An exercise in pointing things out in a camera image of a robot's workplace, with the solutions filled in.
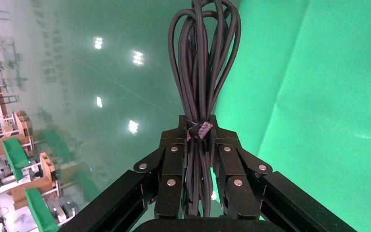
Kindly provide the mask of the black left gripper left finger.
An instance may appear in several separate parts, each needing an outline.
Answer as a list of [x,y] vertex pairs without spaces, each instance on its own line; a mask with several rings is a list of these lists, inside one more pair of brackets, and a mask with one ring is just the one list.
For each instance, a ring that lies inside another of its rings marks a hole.
[[161,133],[159,147],[133,165],[146,177],[144,197],[153,200],[155,218],[180,218],[186,155],[186,117],[179,116],[178,127]]

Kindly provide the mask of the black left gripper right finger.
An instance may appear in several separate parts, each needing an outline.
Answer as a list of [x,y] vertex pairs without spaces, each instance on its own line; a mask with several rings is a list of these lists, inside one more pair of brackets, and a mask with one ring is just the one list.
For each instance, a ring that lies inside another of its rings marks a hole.
[[209,135],[211,165],[224,214],[232,219],[259,219],[261,200],[255,192],[263,192],[260,179],[271,174],[272,167],[245,150],[236,132],[219,127],[215,115],[209,122],[214,126]]

